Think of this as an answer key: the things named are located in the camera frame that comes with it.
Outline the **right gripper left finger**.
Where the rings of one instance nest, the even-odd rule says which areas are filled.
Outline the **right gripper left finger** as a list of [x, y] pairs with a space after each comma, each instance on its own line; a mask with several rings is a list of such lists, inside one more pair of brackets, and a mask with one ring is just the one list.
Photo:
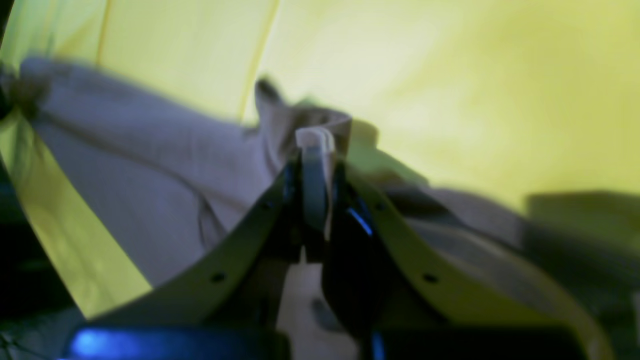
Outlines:
[[63, 360], [290, 360], [276, 329], [302, 252], [301, 154], [226, 239], [176, 278], [74, 330]]

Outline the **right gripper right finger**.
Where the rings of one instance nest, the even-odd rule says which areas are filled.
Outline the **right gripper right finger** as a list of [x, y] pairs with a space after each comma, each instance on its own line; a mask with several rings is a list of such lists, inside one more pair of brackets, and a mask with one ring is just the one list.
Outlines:
[[516, 251], [446, 223], [407, 219], [338, 162], [322, 291], [368, 360], [613, 360], [601, 324]]

